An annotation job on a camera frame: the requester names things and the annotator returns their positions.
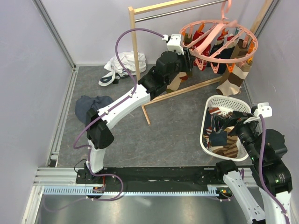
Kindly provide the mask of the navy christmas sock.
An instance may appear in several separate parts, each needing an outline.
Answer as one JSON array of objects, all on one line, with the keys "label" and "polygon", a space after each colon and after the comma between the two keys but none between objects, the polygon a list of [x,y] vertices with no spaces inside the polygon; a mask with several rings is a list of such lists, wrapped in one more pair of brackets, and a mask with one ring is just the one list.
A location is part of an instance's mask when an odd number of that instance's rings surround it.
[{"label": "navy christmas sock", "polygon": [[228,134],[225,131],[228,119],[222,115],[210,115],[205,117],[204,134],[208,136],[211,147],[227,145]]}]

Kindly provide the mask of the pink round clip hanger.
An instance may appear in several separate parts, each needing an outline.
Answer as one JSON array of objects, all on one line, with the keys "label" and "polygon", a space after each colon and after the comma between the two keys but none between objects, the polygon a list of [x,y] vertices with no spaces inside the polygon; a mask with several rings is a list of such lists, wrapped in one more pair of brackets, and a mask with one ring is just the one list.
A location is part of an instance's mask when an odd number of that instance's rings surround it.
[{"label": "pink round clip hanger", "polygon": [[253,60],[258,41],[249,29],[228,21],[226,14],[232,1],[226,0],[221,6],[221,19],[192,22],[180,30],[183,46],[195,57],[193,65],[199,70],[212,68],[214,73],[243,66]]}]

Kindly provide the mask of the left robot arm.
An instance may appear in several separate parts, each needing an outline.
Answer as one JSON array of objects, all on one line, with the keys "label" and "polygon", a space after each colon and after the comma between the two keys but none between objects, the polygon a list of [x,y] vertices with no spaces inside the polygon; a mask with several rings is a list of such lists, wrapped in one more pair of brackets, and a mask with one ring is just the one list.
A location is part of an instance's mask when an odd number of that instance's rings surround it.
[{"label": "left robot arm", "polygon": [[180,72],[191,71],[194,59],[188,48],[183,48],[182,54],[165,51],[157,59],[155,66],[128,93],[104,108],[97,111],[90,109],[87,112],[86,126],[90,152],[86,162],[89,168],[86,178],[91,183],[99,183],[102,180],[105,151],[114,141],[111,129],[134,109],[164,93]]}]

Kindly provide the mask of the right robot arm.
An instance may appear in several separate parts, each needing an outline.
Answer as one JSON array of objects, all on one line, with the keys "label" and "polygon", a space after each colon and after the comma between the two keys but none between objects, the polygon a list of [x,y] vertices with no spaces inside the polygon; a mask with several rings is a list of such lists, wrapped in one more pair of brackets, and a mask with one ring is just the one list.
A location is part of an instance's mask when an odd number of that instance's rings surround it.
[{"label": "right robot arm", "polygon": [[232,160],[216,163],[214,178],[226,183],[241,207],[249,224],[289,224],[292,177],[282,161],[287,153],[285,137],[267,129],[265,113],[233,111],[229,116],[214,115],[216,132],[231,126],[230,136],[236,135],[252,161],[252,176],[263,200],[261,208],[246,187],[240,170]]}]

